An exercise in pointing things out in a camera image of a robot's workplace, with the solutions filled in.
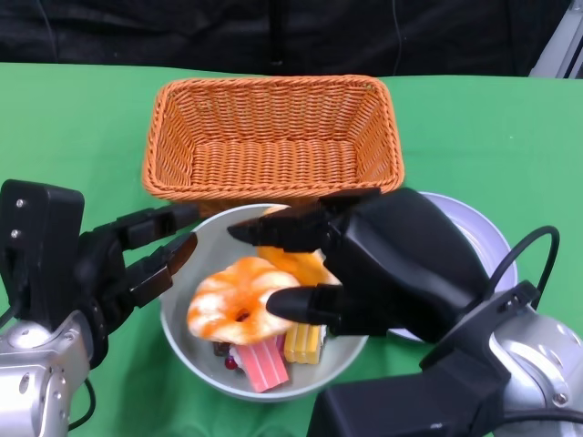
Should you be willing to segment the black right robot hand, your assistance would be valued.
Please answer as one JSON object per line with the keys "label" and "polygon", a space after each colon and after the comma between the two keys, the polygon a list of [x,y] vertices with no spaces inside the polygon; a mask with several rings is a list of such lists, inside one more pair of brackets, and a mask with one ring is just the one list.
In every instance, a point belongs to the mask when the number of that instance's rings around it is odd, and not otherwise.
{"label": "black right robot hand", "polygon": [[274,293],[269,313],[336,335],[404,328],[443,338],[492,295],[479,257],[434,203],[410,188],[349,189],[231,225],[235,239],[288,254],[320,251],[335,284]]}

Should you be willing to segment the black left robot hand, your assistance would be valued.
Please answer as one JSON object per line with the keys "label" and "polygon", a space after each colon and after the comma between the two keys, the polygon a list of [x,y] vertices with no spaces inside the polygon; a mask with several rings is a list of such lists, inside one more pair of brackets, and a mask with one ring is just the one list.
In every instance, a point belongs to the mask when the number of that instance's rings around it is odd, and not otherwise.
{"label": "black left robot hand", "polygon": [[108,336],[135,308],[172,287],[198,244],[194,233],[177,233],[198,219],[196,205],[173,204],[143,209],[80,236],[74,279],[91,329],[90,368],[105,359]]}

